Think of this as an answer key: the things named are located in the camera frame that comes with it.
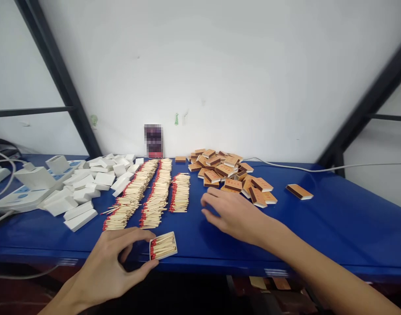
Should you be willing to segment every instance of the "white cable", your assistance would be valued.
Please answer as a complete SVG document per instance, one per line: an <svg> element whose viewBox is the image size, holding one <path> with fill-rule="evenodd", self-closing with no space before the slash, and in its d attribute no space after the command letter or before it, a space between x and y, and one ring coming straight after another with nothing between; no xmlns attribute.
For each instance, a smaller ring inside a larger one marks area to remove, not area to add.
<svg viewBox="0 0 401 315"><path fill-rule="evenodd" d="M341 169L341 168L349 168L349 167L356 167L356 166L401 165L401 163L352 164L352 165L338 166L338 167L335 167L335 168L326 168L326 169L323 169L323 170L309 170L309 169L307 169L307 168L299 168L299 167L297 167L297 166L279 165L279 164L273 164L273 163L265 162L265 161L259 159L258 157L250 157L250 158L245 159L245 160L251 160L251 159L254 159L254 158L257 159L257 160L259 160L259 161L261 161L261 162L264 162L264 163L266 163L266 164L268 164L268 165L271 165L271 166L282 167L282 168L293 168L293 169L298 169L298 170L306 171L306 172L310 172L310 173L328 172L328 171L334 171L334 170Z"/></svg>
<svg viewBox="0 0 401 315"><path fill-rule="evenodd" d="M17 167L15 166L15 163L13 161L11 161L9 159L9 157L7 157L6 155L0 153L0 156L3 157L6 160L9 160L9 162L12 165L12 173L11 173L11 177L9 178L9 181L7 183L7 185L5 186L5 188L0 192L0 195L2 195L4 192L6 192L6 190L9 188L9 186L11 185L12 181L14 180L14 173L17 171Z"/></svg>
<svg viewBox="0 0 401 315"><path fill-rule="evenodd" d="M0 275L0 279L7 279L7 280L28 280L28 279L34 279L34 278L38 278L41 276L45 276L48 273L51 273L53 270L55 270L57 267L59 266L54 266L53 268L42 272L42 273L38 273L35 275L30 275L30 276L10 276L10 275Z"/></svg>
<svg viewBox="0 0 401 315"><path fill-rule="evenodd" d="M27 163L27 161L23 161L23 160L15 160L15 159L9 159L9 160L0 160L0 162L9 162L9 161L13 161L13 162L22 162L22 163Z"/></svg>
<svg viewBox="0 0 401 315"><path fill-rule="evenodd" d="M6 212L3 216L0 217L0 222L5 219L6 217L10 216L11 214L13 214L15 211L14 210L9 210L8 212Z"/></svg>

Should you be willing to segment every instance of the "power strip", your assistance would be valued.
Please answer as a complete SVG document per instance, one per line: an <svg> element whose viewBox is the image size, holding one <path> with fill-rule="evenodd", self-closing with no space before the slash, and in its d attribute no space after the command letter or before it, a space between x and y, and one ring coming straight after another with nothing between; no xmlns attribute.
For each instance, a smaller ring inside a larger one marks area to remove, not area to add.
<svg viewBox="0 0 401 315"><path fill-rule="evenodd" d="M56 184L52 188L30 190L26 186L21 186L0 200L0 212L5 213L9 210L27 212L38 209L38 205L53 191L61 189L63 182L70 178L80 164L85 163L85 161L72 160L68 161L68 163L69 168L63 174L53 174L49 169L49 173L52 174L53 178L56 180Z"/></svg>

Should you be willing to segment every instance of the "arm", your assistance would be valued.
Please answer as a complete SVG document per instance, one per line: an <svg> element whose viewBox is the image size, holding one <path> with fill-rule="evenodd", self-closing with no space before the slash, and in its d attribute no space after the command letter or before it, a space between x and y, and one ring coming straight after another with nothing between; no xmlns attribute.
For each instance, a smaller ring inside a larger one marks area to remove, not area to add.
<svg viewBox="0 0 401 315"><path fill-rule="evenodd" d="M201 199L220 215L206 219L236 239L259 246L287 262L339 315L396 315L401 309L352 273L305 243L239 194L209 188Z"/></svg>
<svg viewBox="0 0 401 315"><path fill-rule="evenodd" d="M39 315L74 315L122 296L145 279L158 265L158 260L150 260L140 269L128 273L117 260L118 255L123 251L120 256L123 263L134 242L149 242L153 238L152 232L136 227L103 232L81 270L63 285Z"/></svg>

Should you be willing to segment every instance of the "left hand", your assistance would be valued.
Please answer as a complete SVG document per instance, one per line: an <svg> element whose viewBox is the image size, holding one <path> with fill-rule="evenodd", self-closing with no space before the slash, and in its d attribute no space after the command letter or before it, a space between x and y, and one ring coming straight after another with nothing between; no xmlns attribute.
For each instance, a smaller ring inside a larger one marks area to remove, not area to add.
<svg viewBox="0 0 401 315"><path fill-rule="evenodd" d="M72 288L67 295L76 300L83 309L118 298L131 287L141 282L158 265L158 260L150 260L140 269L127 272L117 260L125 262L132 245L136 241L149 242L155 234L131 227L124 230L104 231L98 239L87 261L74 276Z"/></svg>

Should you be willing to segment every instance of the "matchstick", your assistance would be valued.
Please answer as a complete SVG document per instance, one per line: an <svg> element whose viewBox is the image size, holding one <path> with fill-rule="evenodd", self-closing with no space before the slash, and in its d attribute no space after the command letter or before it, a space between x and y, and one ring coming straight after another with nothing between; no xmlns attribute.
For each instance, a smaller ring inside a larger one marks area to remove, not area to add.
<svg viewBox="0 0 401 315"><path fill-rule="evenodd" d="M141 229L157 228L161 223L161 216L167 210L167 197L171 182L172 160L169 158L161 159L157 171L157 176L152 184L151 194L142 209L142 217L139 220Z"/></svg>
<svg viewBox="0 0 401 315"><path fill-rule="evenodd" d="M164 259L174 254L177 254L174 232L160 235L149 241L149 260Z"/></svg>
<svg viewBox="0 0 401 315"><path fill-rule="evenodd" d="M190 175L179 173L173 179L170 212L187 212L189 205Z"/></svg>
<svg viewBox="0 0 401 315"><path fill-rule="evenodd" d="M145 162L139 171L136 172L132 181L123 191L121 197L116 198L116 203L106 211L110 214L104 222L103 230L120 230L127 225L129 218L135 213L141 205L139 202L144 197L148 183L155 174L158 160L149 160Z"/></svg>

